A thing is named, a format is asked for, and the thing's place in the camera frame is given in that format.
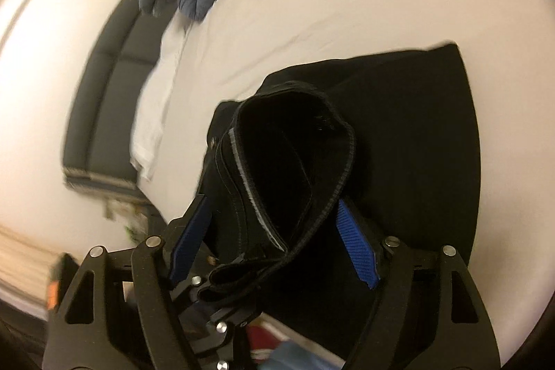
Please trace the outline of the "grey padded headboard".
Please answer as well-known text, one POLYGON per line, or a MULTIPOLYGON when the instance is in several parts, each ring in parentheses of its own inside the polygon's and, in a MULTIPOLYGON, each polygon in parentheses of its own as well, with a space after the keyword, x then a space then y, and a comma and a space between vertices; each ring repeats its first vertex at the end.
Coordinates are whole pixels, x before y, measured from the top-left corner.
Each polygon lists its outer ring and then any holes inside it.
POLYGON ((62 169, 74 190, 143 197, 130 143, 139 94, 155 67, 175 11, 143 14, 120 0, 86 61, 65 135, 62 169))

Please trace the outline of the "black jeans pants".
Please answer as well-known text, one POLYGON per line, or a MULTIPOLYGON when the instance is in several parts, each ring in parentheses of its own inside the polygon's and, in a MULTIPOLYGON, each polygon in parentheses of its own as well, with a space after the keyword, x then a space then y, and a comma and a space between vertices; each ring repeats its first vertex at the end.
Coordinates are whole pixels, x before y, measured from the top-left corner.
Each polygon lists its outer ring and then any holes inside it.
POLYGON ((396 236, 469 258, 480 141, 458 47, 289 67, 217 106, 198 191, 217 259, 201 300, 252 303, 346 358, 370 320, 396 236), (338 229, 346 208, 375 249, 364 278, 338 229))

